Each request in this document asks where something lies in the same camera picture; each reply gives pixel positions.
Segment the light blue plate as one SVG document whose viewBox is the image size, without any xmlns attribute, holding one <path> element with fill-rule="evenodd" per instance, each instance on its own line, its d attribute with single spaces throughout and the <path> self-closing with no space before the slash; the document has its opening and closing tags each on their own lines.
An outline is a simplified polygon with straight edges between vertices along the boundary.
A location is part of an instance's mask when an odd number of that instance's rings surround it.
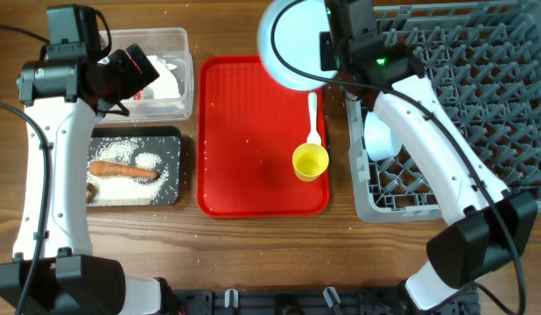
<svg viewBox="0 0 541 315">
<path fill-rule="evenodd" d="M 274 0 L 265 10 L 257 30 L 257 51 L 267 73 L 280 85 L 298 91 L 310 91 L 324 85 L 285 67 L 271 47 L 271 36 L 281 57 L 291 66 L 308 74 L 332 79 L 335 70 L 323 71 L 320 58 L 320 34 L 330 30 L 324 0 L 306 0 L 280 11 L 292 0 Z"/>
</svg>

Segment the white napkin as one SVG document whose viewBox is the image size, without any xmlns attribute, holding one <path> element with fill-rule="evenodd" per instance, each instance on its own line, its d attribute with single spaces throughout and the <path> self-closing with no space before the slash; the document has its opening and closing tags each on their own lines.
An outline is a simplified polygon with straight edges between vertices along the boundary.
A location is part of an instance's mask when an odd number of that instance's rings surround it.
<svg viewBox="0 0 541 315">
<path fill-rule="evenodd" d="M 172 72 L 177 66 L 167 63 L 156 55 L 148 55 L 147 58 L 155 67 L 159 77 L 144 88 L 144 99 L 180 98 L 178 80 Z"/>
</svg>

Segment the white plastic spoon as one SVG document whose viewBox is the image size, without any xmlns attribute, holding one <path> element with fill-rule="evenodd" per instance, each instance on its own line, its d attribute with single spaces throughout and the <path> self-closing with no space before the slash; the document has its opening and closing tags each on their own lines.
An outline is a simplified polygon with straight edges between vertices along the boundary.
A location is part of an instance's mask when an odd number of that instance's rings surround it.
<svg viewBox="0 0 541 315">
<path fill-rule="evenodd" d="M 307 96 L 308 114 L 310 122 L 310 132 L 306 141 L 310 144 L 321 145 L 321 136 L 317 130 L 317 114 L 318 114 L 318 99 L 315 92 L 311 92 Z"/>
</svg>

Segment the orange carrot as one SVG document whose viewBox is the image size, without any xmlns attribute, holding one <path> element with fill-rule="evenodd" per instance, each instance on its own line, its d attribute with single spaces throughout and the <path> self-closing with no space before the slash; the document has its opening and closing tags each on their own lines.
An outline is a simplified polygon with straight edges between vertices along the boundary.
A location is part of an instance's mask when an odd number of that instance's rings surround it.
<svg viewBox="0 0 541 315">
<path fill-rule="evenodd" d="M 130 177 L 140 179 L 156 179 L 158 177 L 155 171 L 104 161 L 92 162 L 89 166 L 89 171 L 96 177 Z"/>
</svg>

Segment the light blue rice bowl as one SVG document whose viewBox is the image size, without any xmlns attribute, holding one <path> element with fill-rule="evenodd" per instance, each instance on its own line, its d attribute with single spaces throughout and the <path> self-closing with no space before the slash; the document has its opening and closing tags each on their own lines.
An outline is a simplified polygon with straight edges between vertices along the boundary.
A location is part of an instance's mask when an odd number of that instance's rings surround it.
<svg viewBox="0 0 541 315">
<path fill-rule="evenodd" d="M 395 157 L 403 147 L 402 141 L 375 112 L 366 114 L 363 139 L 369 159 L 374 162 Z"/>
</svg>

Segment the yellow plastic cup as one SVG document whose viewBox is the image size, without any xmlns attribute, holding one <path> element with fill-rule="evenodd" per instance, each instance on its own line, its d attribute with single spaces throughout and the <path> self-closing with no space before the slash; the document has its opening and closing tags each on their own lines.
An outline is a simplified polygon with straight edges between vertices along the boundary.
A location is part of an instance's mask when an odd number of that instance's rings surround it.
<svg viewBox="0 0 541 315">
<path fill-rule="evenodd" d="M 292 165 L 298 179 L 311 182 L 328 168 L 329 156 L 322 145 L 303 143 L 293 152 Z"/>
</svg>

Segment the brown food lump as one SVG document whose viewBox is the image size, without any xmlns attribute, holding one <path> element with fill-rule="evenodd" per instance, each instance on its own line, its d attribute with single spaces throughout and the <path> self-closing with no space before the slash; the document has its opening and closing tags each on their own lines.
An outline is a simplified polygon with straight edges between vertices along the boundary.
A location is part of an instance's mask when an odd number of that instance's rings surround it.
<svg viewBox="0 0 541 315">
<path fill-rule="evenodd" d="M 87 197 L 86 197 L 86 202 L 87 202 L 88 204 L 90 204 L 90 203 L 93 201 L 93 199 L 94 199 L 96 193 L 97 193 L 96 187 L 95 187 L 93 184 L 91 184 L 91 183 L 87 183 Z"/>
</svg>

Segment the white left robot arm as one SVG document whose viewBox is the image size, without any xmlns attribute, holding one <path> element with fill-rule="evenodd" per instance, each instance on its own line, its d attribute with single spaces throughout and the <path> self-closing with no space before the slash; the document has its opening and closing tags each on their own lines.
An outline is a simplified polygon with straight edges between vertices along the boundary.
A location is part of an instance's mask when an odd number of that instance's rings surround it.
<svg viewBox="0 0 541 315">
<path fill-rule="evenodd" d="M 95 125 L 158 78 L 138 45 L 114 50 L 108 24 L 84 5 L 46 11 L 39 59 L 18 77 L 28 127 L 25 206 L 0 297 L 19 314 L 164 314 L 170 290 L 97 257 L 88 232 L 87 158 Z"/>
</svg>

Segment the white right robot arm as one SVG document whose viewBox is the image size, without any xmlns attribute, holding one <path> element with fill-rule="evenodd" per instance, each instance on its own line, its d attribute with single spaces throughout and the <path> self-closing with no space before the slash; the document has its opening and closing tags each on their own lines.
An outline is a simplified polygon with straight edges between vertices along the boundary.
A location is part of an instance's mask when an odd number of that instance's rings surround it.
<svg viewBox="0 0 541 315">
<path fill-rule="evenodd" d="M 327 64 L 356 93 L 374 89 L 373 112 L 402 141 L 434 192 L 447 224 L 426 244 L 428 260 L 404 282 L 419 312 L 434 312 L 489 272 L 513 263 L 518 313 L 526 310 L 521 255 L 537 217 L 527 192 L 513 194 L 474 153 L 441 106 L 422 62 L 404 44 L 386 46 L 370 1 L 327 1 Z"/>
</svg>

